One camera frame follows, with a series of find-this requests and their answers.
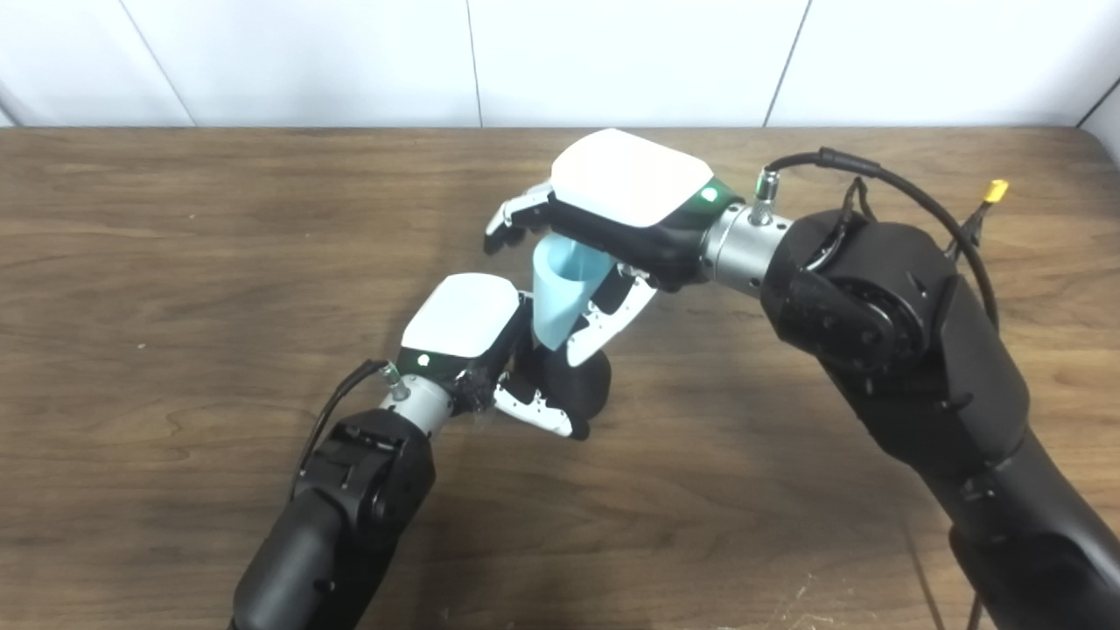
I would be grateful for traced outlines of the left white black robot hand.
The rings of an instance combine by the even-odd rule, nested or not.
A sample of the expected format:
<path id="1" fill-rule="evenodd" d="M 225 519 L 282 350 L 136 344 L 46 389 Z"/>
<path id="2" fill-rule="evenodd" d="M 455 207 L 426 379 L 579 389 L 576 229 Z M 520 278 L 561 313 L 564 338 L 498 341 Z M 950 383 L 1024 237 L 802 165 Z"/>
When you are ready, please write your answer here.
<path id="1" fill-rule="evenodd" d="M 572 441 L 591 434 L 592 414 L 557 382 L 564 356 L 533 331 L 533 298 L 503 276 L 446 276 L 407 324 L 400 380 L 381 406 L 433 439 L 445 423 L 489 410 Z"/>

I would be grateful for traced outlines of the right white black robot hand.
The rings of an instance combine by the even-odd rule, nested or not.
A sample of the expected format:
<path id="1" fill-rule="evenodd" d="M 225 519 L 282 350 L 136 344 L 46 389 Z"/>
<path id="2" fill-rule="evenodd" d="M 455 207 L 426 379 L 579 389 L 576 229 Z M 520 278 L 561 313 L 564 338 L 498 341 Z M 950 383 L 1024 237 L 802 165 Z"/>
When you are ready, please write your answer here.
<path id="1" fill-rule="evenodd" d="M 584 136 L 549 179 L 505 200 L 487 254 L 549 230 L 535 251 L 535 336 L 579 367 L 656 291 L 702 284 L 707 234 L 741 197 L 693 156 L 616 129 Z"/>

